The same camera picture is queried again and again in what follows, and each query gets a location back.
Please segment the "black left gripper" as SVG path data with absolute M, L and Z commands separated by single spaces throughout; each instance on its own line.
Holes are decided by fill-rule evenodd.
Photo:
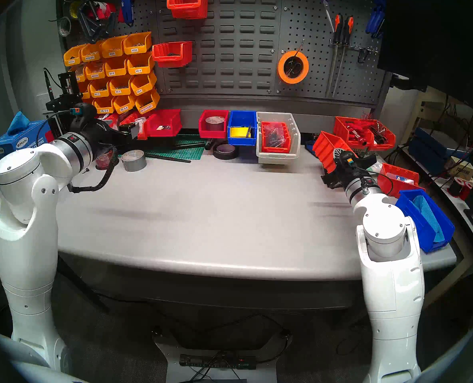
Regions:
M 92 154 L 92 160 L 116 148 L 131 143 L 138 139 L 141 133 L 141 122 L 130 125 L 130 133 L 112 129 L 105 121 L 97 119 L 97 109 L 91 103 L 83 102 L 83 116 L 76 116 L 72 120 L 72 132 L 82 135 L 86 139 Z

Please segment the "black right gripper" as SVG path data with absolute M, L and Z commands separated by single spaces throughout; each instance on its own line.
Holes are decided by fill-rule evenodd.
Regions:
M 347 188 L 354 179 L 371 176 L 367 169 L 374 165 L 374 157 L 357 158 L 351 168 L 346 160 L 344 163 L 340 162 L 340 156 L 345 152 L 347 151 L 343 148 L 334 148 L 333 160 L 336 167 L 331 173 L 325 172 L 321 176 L 323 183 L 330 189 Z

